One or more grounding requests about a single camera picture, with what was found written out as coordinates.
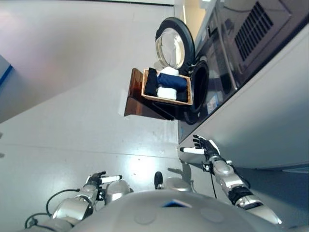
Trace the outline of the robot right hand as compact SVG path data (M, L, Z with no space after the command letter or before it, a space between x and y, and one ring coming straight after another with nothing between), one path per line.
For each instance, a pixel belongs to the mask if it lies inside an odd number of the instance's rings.
M194 147L180 147L179 151L185 154L203 156L206 161L221 157L219 148L213 140L194 134L193 142Z

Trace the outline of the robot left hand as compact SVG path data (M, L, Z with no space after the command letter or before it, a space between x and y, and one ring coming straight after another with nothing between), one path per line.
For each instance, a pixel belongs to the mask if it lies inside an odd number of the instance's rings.
M101 185L118 181L122 178L122 175L107 176L106 171L97 172L87 178L84 186L91 185L99 189Z

